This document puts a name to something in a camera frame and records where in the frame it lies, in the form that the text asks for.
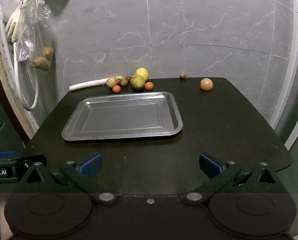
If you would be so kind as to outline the clear plastic bag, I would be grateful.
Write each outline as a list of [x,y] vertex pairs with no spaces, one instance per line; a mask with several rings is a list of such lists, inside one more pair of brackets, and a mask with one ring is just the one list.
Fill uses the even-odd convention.
[[50,13],[44,0],[24,0],[15,43],[17,61],[29,63],[32,66],[31,61],[42,55],[44,46],[53,48]]

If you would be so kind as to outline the yellow lemon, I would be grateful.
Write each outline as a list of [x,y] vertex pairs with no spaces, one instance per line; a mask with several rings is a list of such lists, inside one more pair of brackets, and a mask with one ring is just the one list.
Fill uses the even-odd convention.
[[134,74],[143,77],[145,81],[149,79],[149,72],[146,68],[138,68]]

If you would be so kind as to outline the small brown kiwi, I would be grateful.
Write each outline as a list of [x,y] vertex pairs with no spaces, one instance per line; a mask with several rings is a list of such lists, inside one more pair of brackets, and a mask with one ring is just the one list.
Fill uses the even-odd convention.
[[181,79],[185,79],[186,78],[186,74],[184,72],[181,72],[179,76],[180,76]]
[[126,86],[126,85],[128,85],[128,81],[126,79],[123,79],[123,80],[121,80],[120,85],[121,86]]

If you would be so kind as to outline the small brown kiwi far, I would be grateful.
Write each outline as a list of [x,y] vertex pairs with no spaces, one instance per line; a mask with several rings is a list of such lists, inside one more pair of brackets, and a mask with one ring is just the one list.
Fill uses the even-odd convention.
[[180,76],[181,79],[185,79],[186,78],[186,74],[184,72],[181,72],[179,76]]

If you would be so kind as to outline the ginger root in bag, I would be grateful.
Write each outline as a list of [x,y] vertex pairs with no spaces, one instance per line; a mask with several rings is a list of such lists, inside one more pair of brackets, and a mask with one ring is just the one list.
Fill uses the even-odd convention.
[[42,48],[42,55],[33,58],[31,64],[33,67],[48,72],[51,68],[51,62],[53,57],[53,48],[50,46],[44,46]]

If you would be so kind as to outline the orange tangerine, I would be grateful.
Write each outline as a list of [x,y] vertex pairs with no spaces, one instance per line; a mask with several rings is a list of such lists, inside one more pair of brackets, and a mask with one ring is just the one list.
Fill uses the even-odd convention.
[[119,85],[115,85],[112,88],[113,93],[120,93],[121,92],[121,87]]
[[152,91],[154,89],[154,83],[147,82],[147,83],[145,83],[144,88],[145,88],[146,91]]

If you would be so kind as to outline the metal baking tray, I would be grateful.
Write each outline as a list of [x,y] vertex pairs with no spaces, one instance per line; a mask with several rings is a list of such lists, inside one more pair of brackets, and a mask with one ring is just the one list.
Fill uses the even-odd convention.
[[129,93],[82,100],[61,136],[66,141],[169,137],[182,128],[171,93]]

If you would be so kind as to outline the white rubber glove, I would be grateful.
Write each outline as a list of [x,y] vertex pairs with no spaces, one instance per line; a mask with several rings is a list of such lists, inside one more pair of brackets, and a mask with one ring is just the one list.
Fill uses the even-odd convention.
[[13,11],[11,14],[7,25],[5,27],[5,33],[7,36],[7,41],[8,42],[16,42],[16,38],[18,37],[18,23],[19,23],[19,17],[21,13],[23,3],[18,5],[16,9]]

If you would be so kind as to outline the white green leek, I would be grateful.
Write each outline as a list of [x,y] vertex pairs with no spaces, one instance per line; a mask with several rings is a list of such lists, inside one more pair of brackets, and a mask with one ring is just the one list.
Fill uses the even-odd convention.
[[[118,75],[116,77],[117,77],[117,79],[121,79],[121,80],[124,78],[121,75]],[[89,88],[89,87],[94,87],[94,86],[103,86],[103,85],[106,85],[107,79],[108,79],[108,77],[106,77],[104,79],[92,80],[92,81],[87,81],[87,82],[82,82],[82,83],[78,83],[75,85],[71,85],[69,87],[69,91],[74,91],[74,90],[79,90],[79,89]]]

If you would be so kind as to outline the round tan passion fruit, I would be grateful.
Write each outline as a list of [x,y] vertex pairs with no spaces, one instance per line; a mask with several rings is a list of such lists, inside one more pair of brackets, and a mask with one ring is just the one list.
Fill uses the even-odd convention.
[[204,91],[210,91],[213,89],[214,87],[214,84],[213,84],[213,81],[209,78],[204,78],[200,81],[199,83],[199,87],[201,90],[204,90]]

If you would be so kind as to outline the striped tan melon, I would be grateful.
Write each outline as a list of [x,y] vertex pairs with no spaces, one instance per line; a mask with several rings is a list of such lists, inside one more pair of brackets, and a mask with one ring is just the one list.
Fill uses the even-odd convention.
[[116,76],[111,76],[106,80],[106,85],[110,89],[112,89],[114,86],[118,85],[118,79]]

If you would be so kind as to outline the green yellow pear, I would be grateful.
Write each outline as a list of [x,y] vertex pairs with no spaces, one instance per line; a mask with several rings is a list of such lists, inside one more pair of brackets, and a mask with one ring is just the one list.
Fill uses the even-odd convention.
[[133,75],[130,80],[130,84],[134,89],[143,89],[145,83],[146,80],[140,75]]

